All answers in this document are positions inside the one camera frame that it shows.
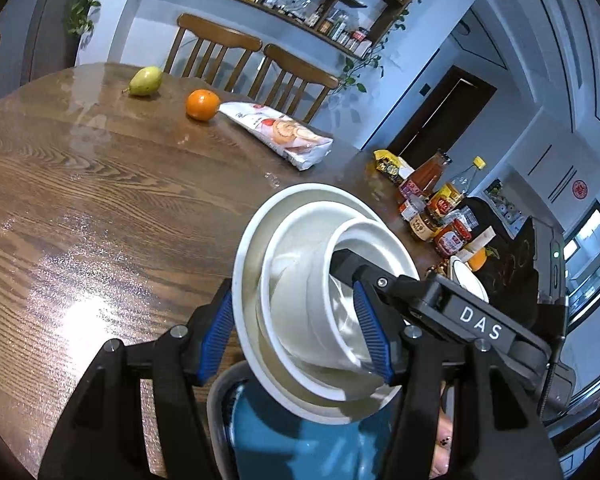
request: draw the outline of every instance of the green pear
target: green pear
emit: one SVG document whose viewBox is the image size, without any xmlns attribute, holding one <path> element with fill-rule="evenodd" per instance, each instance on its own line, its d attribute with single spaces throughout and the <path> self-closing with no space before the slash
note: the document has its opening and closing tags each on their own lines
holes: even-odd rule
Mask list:
<svg viewBox="0 0 600 480">
<path fill-rule="evenodd" d="M 147 96 L 156 92 L 162 83 L 162 70 L 157 66 L 148 66 L 140 69 L 129 82 L 126 89 L 129 94 L 135 96 Z"/>
</svg>

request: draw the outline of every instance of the white snack package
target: white snack package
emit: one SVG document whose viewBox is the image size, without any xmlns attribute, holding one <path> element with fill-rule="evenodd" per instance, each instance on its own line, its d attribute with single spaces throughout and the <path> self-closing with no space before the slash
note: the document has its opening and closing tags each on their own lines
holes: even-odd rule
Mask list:
<svg viewBox="0 0 600 480">
<path fill-rule="evenodd" d="M 331 151 L 333 139 L 314 134 L 279 111 L 254 103 L 222 103 L 220 111 L 240 124 L 298 170 L 307 170 Z"/>
</svg>

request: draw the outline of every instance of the yellow package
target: yellow package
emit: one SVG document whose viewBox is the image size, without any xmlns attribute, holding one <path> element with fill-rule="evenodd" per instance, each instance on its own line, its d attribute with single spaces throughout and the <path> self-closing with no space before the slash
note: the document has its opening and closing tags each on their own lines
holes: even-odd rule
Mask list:
<svg viewBox="0 0 600 480">
<path fill-rule="evenodd" d="M 376 170 L 385 174 L 394 184 L 400 184 L 402 179 L 398 174 L 398 170 L 402 166 L 400 158 L 395 156 L 388 150 L 375 150 L 374 157 L 376 158 Z"/>
</svg>

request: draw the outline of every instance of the kitchen cabinet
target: kitchen cabinet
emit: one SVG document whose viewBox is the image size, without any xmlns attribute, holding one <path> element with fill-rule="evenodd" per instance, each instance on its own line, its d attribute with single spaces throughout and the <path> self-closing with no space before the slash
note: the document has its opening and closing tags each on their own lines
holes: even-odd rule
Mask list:
<svg viewBox="0 0 600 480">
<path fill-rule="evenodd" d="M 600 190 L 600 161 L 578 135 L 541 108 L 511 154 L 509 164 L 568 231 Z"/>
</svg>

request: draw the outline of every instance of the red circular sticker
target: red circular sticker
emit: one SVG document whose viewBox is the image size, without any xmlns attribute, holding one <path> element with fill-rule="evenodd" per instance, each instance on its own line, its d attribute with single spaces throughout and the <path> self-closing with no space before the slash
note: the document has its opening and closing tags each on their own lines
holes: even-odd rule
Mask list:
<svg viewBox="0 0 600 480">
<path fill-rule="evenodd" d="M 576 180 L 573 183 L 571 190 L 573 191 L 574 197 L 576 197 L 578 200 L 584 200 L 589 192 L 587 184 L 585 184 L 583 180 Z"/>
</svg>

